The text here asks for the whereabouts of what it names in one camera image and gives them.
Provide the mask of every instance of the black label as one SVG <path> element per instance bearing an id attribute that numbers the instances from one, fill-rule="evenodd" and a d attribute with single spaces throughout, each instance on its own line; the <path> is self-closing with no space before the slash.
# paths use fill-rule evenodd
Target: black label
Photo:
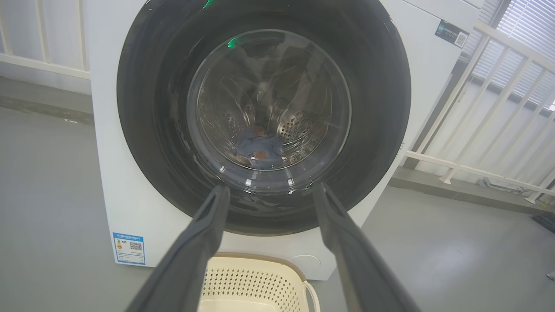
<path id="1" fill-rule="evenodd" d="M 465 32 L 464 30 L 458 28 L 453 24 L 447 23 L 443 19 L 441 20 L 440 25 L 437 26 L 436 30 L 436 36 L 442 38 L 445 41 L 451 42 L 461 49 L 465 46 L 468 35 L 469 33 Z"/>

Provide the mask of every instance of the qr code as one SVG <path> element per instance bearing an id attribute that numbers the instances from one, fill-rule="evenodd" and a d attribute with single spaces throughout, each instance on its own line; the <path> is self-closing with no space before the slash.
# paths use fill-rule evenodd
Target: qr code
<path id="1" fill-rule="evenodd" d="M 143 245 L 139 244 L 139 243 L 134 243 L 132 241 L 129 242 L 129 245 L 131 246 L 131 249 L 134 250 L 143 250 Z"/>
<path id="2" fill-rule="evenodd" d="M 468 36 L 463 32 L 459 32 L 457 39 L 455 40 L 455 45 L 458 46 L 459 48 L 464 47 L 466 39 L 468 39 Z"/>

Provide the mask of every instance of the gray floor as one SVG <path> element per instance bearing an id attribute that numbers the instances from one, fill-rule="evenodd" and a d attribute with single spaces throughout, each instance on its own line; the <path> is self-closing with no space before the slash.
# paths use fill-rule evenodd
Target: gray floor
<path id="1" fill-rule="evenodd" d="M 422 311 L 554 311 L 555 234 L 527 215 L 387 188 L 363 227 Z M 122 311 L 94 128 L 0 108 L 0 311 Z M 345 311 L 339 277 L 313 281 Z"/>

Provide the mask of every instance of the sticker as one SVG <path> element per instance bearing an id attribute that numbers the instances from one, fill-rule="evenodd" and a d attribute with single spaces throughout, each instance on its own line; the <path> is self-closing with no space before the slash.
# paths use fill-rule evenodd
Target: sticker
<path id="1" fill-rule="evenodd" d="M 144 241 L 142 236 L 112 233 L 118 262 L 144 265 Z"/>
<path id="2" fill-rule="evenodd" d="M 462 49 L 465 46 L 466 39 L 470 34 L 464 30 L 458 28 L 453 24 L 449 24 L 443 19 L 440 21 L 440 25 L 437 26 L 436 36 L 441 39 L 451 42 L 452 44 L 458 46 Z"/>

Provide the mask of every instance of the washing machine door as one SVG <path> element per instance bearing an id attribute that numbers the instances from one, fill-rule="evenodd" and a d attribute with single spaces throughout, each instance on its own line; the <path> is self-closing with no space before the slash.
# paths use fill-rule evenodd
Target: washing machine door
<path id="1" fill-rule="evenodd" d="M 193 216 L 231 188 L 226 229 L 317 226 L 311 186 L 352 208 L 405 134 L 410 74 L 377 0 L 151 0 L 125 40 L 120 121 L 152 185 Z"/>

